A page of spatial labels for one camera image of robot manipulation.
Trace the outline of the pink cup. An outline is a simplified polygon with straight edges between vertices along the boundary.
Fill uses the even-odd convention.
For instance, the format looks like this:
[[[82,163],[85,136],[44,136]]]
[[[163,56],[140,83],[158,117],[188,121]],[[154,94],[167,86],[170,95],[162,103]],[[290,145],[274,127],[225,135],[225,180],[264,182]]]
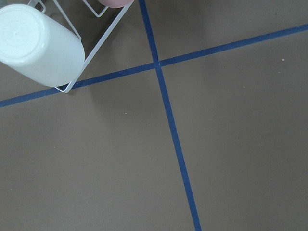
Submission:
[[[122,8],[131,4],[133,1],[134,0],[98,0],[99,3],[110,8]]]

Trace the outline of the white cup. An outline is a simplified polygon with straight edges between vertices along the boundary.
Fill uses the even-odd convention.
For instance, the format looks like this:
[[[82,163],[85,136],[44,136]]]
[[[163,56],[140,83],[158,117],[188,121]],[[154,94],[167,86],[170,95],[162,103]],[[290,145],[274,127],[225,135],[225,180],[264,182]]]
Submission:
[[[80,39],[60,23],[25,4],[0,10],[0,61],[44,86],[78,77],[85,61]]]

